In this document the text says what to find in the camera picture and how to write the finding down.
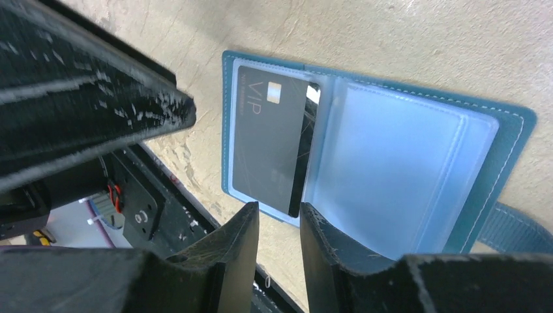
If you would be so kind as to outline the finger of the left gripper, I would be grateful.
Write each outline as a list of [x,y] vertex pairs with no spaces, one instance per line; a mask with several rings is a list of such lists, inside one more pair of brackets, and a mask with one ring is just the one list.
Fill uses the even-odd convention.
[[1,191],[192,127],[173,72],[60,1],[1,2]]

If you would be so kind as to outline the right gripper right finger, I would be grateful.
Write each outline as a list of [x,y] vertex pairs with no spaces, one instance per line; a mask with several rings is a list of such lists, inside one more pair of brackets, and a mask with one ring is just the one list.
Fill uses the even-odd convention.
[[311,312],[551,312],[552,255],[373,253],[300,208]]

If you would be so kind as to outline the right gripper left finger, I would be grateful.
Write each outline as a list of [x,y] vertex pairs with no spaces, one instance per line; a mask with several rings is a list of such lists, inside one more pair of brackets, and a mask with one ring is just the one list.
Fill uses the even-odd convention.
[[256,202],[169,258],[129,248],[4,248],[2,312],[249,312]]

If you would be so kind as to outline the black VIP card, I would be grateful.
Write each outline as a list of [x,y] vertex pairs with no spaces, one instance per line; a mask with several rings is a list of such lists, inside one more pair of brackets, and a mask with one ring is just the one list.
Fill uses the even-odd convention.
[[299,216],[321,87],[294,73],[236,69],[229,191],[272,214]]

